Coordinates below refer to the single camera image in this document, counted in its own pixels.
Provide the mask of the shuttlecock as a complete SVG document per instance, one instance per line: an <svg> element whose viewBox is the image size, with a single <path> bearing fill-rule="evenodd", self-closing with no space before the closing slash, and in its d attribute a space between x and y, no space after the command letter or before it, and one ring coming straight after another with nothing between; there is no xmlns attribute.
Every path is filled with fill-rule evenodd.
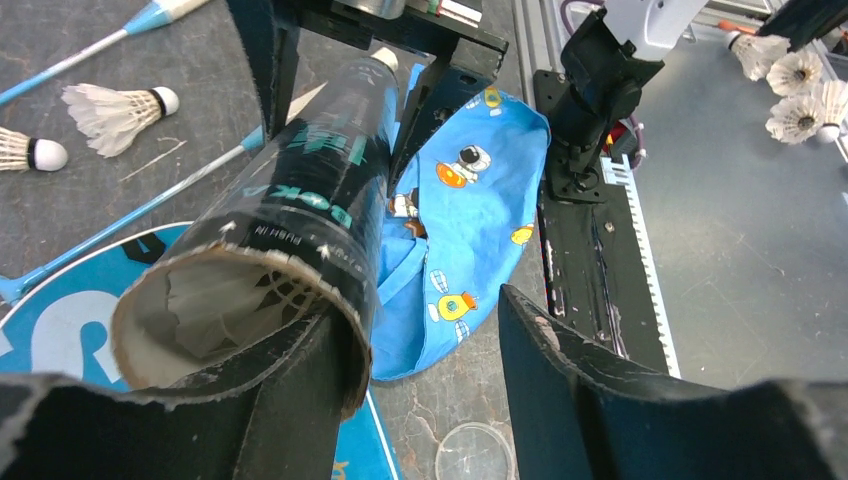
<svg viewBox="0 0 848 480"><path fill-rule="evenodd" d="M180 107L178 95L164 86L118 91L81 83L65 87L61 100L88 147L104 158L123 153L142 131Z"/></svg>
<svg viewBox="0 0 848 480"><path fill-rule="evenodd" d="M1 170L55 172L66 166L68 153L59 143L1 128Z"/></svg>

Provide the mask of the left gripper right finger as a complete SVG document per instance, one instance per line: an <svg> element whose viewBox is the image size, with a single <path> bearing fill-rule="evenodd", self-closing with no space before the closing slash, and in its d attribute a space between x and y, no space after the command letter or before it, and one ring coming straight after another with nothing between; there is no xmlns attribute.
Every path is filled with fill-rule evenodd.
<svg viewBox="0 0 848 480"><path fill-rule="evenodd" d="M843 479L847 386L721 390L622 358L511 285L498 301L524 479Z"/></svg>

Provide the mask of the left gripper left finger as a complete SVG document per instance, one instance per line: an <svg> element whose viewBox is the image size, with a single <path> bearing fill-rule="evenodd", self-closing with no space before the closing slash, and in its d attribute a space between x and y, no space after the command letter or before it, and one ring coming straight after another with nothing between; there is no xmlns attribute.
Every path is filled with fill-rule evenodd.
<svg viewBox="0 0 848 480"><path fill-rule="evenodd" d="M169 388L126 393L60 374L1 378L5 479L327 479L345 328L297 321Z"/></svg>

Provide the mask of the black shuttlecock tube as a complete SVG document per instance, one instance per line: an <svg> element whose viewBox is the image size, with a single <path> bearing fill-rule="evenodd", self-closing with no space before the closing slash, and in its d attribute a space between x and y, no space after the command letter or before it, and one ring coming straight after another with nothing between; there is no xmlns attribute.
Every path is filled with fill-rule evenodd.
<svg viewBox="0 0 848 480"><path fill-rule="evenodd" d="M168 387L313 318L340 321L342 414L364 402L399 86L387 48L346 62L120 297L111 348Z"/></svg>

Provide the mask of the clear plastic tube lid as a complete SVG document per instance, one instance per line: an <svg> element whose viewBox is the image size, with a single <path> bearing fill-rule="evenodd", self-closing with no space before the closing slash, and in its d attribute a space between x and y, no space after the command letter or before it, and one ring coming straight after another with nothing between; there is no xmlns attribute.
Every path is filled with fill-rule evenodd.
<svg viewBox="0 0 848 480"><path fill-rule="evenodd" d="M435 454L439 480L516 478L510 443L497 428L466 422L448 432Z"/></svg>

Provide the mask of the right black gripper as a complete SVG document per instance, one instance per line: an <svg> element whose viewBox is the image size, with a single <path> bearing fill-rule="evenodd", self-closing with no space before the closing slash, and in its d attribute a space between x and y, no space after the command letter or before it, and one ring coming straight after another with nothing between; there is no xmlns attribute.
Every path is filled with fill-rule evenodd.
<svg viewBox="0 0 848 480"><path fill-rule="evenodd" d="M472 97L497 78L509 43L479 28L410 6L385 19L337 1L228 0L247 56L267 140L285 127L300 27L365 50L374 40L436 55L418 76L400 121L389 167L393 193L412 158ZM479 46L458 46L466 41Z"/></svg>

